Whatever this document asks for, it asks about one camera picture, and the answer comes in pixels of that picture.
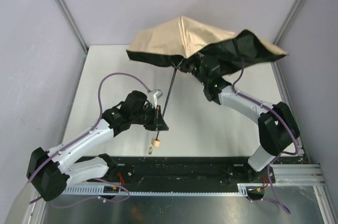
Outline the beige and black folding umbrella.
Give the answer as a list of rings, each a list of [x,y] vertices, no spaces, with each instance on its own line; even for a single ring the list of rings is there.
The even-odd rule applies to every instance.
[[[286,56],[283,49],[250,30],[223,30],[185,16],[139,31],[126,52],[133,61],[177,70],[190,57],[214,57],[224,80],[226,75]]]

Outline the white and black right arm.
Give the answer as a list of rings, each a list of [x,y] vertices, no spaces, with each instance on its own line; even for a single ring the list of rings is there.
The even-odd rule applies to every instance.
[[[248,158],[252,170],[260,172],[282,154],[298,154],[300,132],[286,103],[272,104],[236,89],[223,79],[220,63],[210,57],[186,59],[179,70],[198,79],[208,101],[232,108],[257,124],[260,145]]]

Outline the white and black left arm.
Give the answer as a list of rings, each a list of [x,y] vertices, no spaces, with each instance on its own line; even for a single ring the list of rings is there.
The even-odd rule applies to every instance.
[[[124,101],[105,110],[86,132],[49,150],[41,147],[31,153],[27,179],[44,201],[52,201],[76,183],[102,179],[115,170],[117,164],[108,154],[100,154],[80,162],[90,149],[141,125],[149,131],[167,131],[161,107],[134,90]]]

